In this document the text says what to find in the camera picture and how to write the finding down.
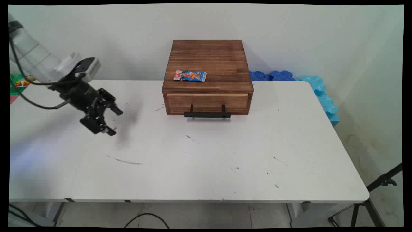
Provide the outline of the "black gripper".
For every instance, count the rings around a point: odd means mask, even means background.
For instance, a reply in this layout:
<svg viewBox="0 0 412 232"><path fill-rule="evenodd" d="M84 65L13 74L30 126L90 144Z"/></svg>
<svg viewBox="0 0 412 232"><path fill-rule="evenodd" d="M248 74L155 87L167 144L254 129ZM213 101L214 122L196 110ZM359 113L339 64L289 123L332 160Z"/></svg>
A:
<svg viewBox="0 0 412 232"><path fill-rule="evenodd" d="M116 134L115 130L106 124L104 118L106 109L110 109L116 115L123 114L112 94L103 88L96 91L90 84L77 77L63 77L59 83L62 84L52 85L50 90L57 91L60 98L69 100L69 104L85 113L85 116L80 119L82 125L93 134L106 133L109 136Z"/></svg>

